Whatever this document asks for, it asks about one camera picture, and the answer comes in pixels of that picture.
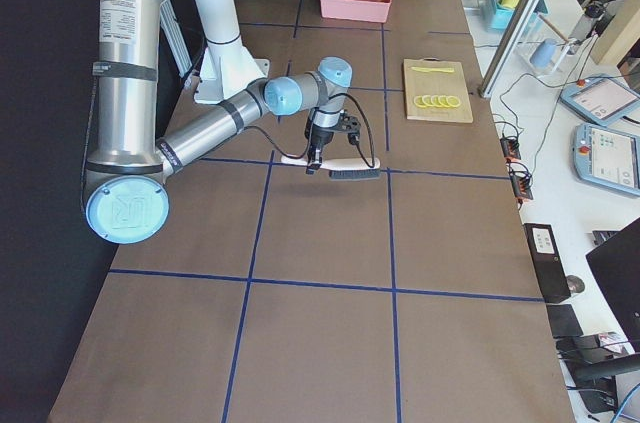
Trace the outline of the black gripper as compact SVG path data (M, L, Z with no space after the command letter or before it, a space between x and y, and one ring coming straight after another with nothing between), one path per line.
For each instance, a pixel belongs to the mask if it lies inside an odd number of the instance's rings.
M322 167L322 151L333 139L333 128L338 122L340 111L311 110L308 115L304 136L308 142L306 173L313 175Z

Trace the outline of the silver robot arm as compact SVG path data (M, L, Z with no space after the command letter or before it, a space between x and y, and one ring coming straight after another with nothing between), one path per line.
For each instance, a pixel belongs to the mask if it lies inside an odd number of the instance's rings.
M83 205L103 239L130 244L155 234L169 214L165 182L266 114L309 112L302 163L322 165L352 80L350 64L322 59L314 71L270 79L242 42L234 0L195 0L204 32L204 115L165 137L155 130L159 40L185 48L167 20L169 0L99 0L98 143L86 159Z

